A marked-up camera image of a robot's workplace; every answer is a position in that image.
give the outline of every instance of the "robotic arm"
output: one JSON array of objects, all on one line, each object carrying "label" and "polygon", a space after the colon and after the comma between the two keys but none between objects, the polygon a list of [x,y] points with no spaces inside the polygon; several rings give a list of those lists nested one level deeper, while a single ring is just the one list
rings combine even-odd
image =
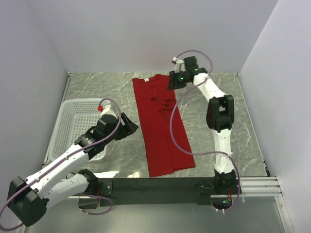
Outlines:
[{"label": "robotic arm", "polygon": [[[102,110],[102,117],[98,120],[97,125],[91,127],[85,134],[81,135],[75,141],[74,145],[71,145],[70,148],[59,158],[54,160],[44,169],[27,177],[25,180],[21,177],[16,177],[11,181],[8,199],[20,189],[30,184],[33,180],[37,180],[36,183],[17,195],[8,205],[25,226],[35,224],[43,217],[49,208],[67,197],[78,193],[97,193],[98,178],[87,169],[79,171],[78,174],[69,180],[59,181],[62,180],[69,171],[86,163],[96,154],[103,151],[105,146],[112,140],[126,138],[138,129],[138,126],[131,122],[125,113],[121,113],[121,119],[123,124],[121,123],[115,133],[106,141],[69,157],[68,155],[72,152],[107,137],[117,127],[119,119],[112,111],[111,105],[107,105]],[[52,169],[52,171],[48,175],[42,179],[38,178],[41,174],[50,169]]]},{"label": "robotic arm", "polygon": [[[230,135],[234,122],[234,99],[222,92],[209,77],[205,68],[199,68],[196,58],[187,57],[184,60],[173,58],[175,70],[170,72],[168,89],[183,88],[187,83],[198,85],[198,89],[208,102],[206,121],[211,129],[215,150],[231,154]],[[236,176],[231,160],[221,154],[216,155],[214,187],[219,192],[229,190],[235,184]]]}]

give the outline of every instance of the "red cloth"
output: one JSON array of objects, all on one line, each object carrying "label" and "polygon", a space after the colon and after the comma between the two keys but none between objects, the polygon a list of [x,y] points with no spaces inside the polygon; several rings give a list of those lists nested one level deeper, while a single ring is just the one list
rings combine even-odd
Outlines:
[{"label": "red cloth", "polygon": [[[161,176],[195,167],[193,156],[181,152],[170,135],[170,117],[176,99],[174,91],[168,90],[169,76],[157,74],[149,80],[132,80],[149,176]],[[177,143],[183,149],[191,151],[178,109],[174,114],[173,132]]]}]

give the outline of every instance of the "gray floor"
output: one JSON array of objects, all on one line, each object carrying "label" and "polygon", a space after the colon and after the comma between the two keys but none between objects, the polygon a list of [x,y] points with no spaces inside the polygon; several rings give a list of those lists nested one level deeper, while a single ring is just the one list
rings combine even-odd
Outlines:
[{"label": "gray floor", "polygon": [[[128,117],[139,125],[132,78],[149,78],[155,73],[74,73],[66,100],[75,98],[114,99]],[[236,73],[216,73],[214,82],[235,99],[235,122],[231,134],[233,159],[242,176],[266,176],[265,164],[246,108]],[[190,88],[176,90],[176,97]],[[207,102],[198,89],[184,97],[179,111],[193,152],[214,150],[211,131],[206,125]],[[163,177],[214,176],[215,155],[196,156],[196,168],[185,169]],[[141,129],[132,136],[111,142],[106,156],[100,161],[88,162],[83,168],[94,173],[112,172],[115,177],[149,177]]]},{"label": "gray floor", "polygon": [[[101,207],[90,212],[102,212]],[[246,198],[225,215],[196,204],[118,205],[102,216],[65,200],[25,233],[284,233],[274,197]]]}]

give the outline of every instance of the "gray marble tabletop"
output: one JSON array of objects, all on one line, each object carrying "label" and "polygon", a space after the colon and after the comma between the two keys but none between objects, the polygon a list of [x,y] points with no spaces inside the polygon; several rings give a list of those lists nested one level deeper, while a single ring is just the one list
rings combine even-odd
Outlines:
[{"label": "gray marble tabletop", "polygon": [[[115,100],[121,110],[140,126],[133,91],[132,78],[150,78],[156,73],[74,73],[68,87],[66,100],[75,98],[105,98]],[[233,159],[242,176],[267,176],[265,163],[236,73],[215,73],[212,79],[226,94],[234,97],[235,122],[231,134]],[[176,98],[190,88],[175,90]],[[188,93],[179,105],[188,140],[193,152],[213,151],[214,140],[206,124],[207,102],[198,89]],[[195,168],[177,171],[162,177],[214,176],[215,155],[195,156]],[[112,172],[114,177],[149,177],[141,128],[133,135],[108,144],[102,160],[90,161],[81,168],[94,173]]]}]

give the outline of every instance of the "plastic basket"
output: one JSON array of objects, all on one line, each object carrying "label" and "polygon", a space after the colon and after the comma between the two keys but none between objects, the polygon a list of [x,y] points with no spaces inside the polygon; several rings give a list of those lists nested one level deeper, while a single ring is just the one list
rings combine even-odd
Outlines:
[{"label": "plastic basket", "polygon": [[[97,110],[101,99],[74,99],[62,103],[53,135],[51,137],[51,147],[49,159],[55,160],[74,144],[79,136],[86,133],[91,127],[96,125],[101,113]],[[110,101],[105,100],[102,105],[106,106]],[[94,156],[91,161],[104,157],[106,147],[103,152]]]}]

